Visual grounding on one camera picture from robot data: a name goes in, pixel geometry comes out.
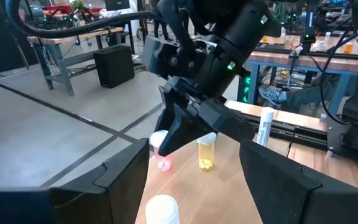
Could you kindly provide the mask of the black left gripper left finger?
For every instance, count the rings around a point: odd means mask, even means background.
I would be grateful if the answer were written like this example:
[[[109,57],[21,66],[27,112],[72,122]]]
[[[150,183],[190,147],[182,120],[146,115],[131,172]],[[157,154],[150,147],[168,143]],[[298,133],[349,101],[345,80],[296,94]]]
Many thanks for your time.
[[[0,188],[0,223],[134,223],[149,156],[140,139],[59,187]]]

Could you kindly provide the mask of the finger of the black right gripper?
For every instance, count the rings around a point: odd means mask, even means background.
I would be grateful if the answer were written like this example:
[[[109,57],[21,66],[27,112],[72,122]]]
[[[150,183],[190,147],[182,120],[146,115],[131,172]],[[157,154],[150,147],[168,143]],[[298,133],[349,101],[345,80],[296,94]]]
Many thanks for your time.
[[[198,104],[191,104],[181,96],[161,93],[164,109],[158,118],[155,130],[166,130],[168,134],[160,145],[158,155],[168,156],[195,139],[215,133],[198,116]]]
[[[244,139],[253,140],[255,136],[255,129],[245,114],[230,109],[215,100],[202,102],[198,115],[211,129],[223,133],[237,142]]]

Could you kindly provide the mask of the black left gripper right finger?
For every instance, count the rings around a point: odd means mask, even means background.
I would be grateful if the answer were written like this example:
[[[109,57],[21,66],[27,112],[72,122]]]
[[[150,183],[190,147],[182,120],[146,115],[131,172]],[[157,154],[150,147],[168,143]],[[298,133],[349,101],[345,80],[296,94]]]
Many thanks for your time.
[[[263,223],[358,224],[358,188],[251,140],[240,161]]]

